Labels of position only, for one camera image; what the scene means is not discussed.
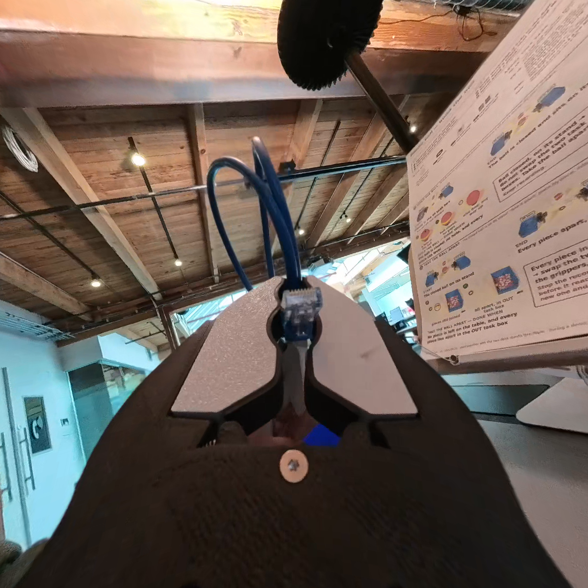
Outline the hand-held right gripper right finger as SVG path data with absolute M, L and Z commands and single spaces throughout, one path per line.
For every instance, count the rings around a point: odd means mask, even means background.
M 338 436 L 355 422 L 417 417 L 416 404 L 375 320 L 330 285 L 313 276 L 306 282 L 322 296 L 305 362 L 308 413 Z

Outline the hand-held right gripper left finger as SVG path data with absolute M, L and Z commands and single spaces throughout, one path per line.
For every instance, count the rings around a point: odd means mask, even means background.
M 171 415 L 221 424 L 246 435 L 269 423 L 283 405 L 282 349 L 272 333 L 283 278 L 273 277 L 233 302 L 214 321 Z

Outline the blue plastic bin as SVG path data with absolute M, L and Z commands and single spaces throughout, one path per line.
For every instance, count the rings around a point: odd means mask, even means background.
M 333 433 L 326 426 L 316 424 L 312 430 L 303 438 L 305 446 L 336 447 L 341 437 Z

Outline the white stand base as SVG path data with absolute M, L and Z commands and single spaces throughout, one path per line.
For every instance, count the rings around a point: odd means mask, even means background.
M 520 408 L 516 419 L 529 426 L 587 435 L 587 365 L 536 371 L 560 379 Z

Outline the printed instruction sheet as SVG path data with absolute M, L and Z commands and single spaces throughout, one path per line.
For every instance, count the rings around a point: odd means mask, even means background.
M 424 348 L 587 334 L 587 1 L 534 1 L 407 157 Z

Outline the black finned lamp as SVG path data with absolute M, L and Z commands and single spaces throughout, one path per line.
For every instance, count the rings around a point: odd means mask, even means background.
M 369 45 L 382 9 L 383 1 L 283 1 L 277 51 L 288 78 L 308 91 L 334 85 L 347 55 Z

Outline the framed wall sign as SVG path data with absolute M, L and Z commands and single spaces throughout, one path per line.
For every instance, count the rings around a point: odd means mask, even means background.
M 45 402 L 41 396 L 24 397 L 26 429 L 32 454 L 52 449 Z

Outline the black ceiling rail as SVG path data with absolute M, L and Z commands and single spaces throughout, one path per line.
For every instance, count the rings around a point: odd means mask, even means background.
M 306 179 L 319 179 L 332 175 L 360 172 L 365 169 L 376 169 L 381 167 L 405 165 L 405 156 L 386 156 L 380 158 L 370 158 L 364 160 L 357 160 L 341 164 L 318 166 L 314 168 L 306 168 L 301 170 L 294 170 L 291 173 L 278 174 L 277 178 L 282 184 L 298 182 Z M 1 215 L 2 222 L 32 219 L 34 217 L 44 217 L 48 215 L 55 215 L 60 213 L 95 212 L 96 210 L 105 209 L 107 206 L 136 203 L 143 200 L 152 202 L 157 199 L 165 199 L 173 196 L 199 194 L 205 193 L 206 185 L 193 185 L 189 187 L 176 187 L 172 189 L 160 190 L 158 192 L 145 192 L 130 196 L 122 196 L 117 198 L 99 199 L 97 201 L 84 202 L 81 204 L 59 205 L 44 209 L 29 210 L 24 212 L 12 212 L 7 215 Z

